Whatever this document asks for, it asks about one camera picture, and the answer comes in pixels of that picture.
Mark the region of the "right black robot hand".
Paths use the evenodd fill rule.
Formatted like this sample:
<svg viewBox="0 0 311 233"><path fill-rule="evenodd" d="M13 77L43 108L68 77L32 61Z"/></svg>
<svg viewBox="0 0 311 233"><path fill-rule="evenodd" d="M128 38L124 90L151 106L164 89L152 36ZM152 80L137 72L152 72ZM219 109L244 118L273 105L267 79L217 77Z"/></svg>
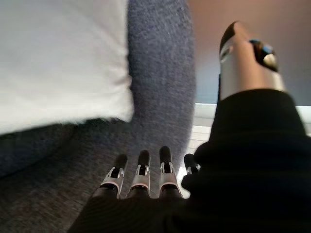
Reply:
<svg viewBox="0 0 311 233"><path fill-rule="evenodd" d="M177 184L168 147L160 193L148 195L142 151L127 198L117 198L120 156L79 214L71 233L308 233L311 139L278 71L273 48L239 22L220 43L218 102L209 140L184 158Z"/></svg>

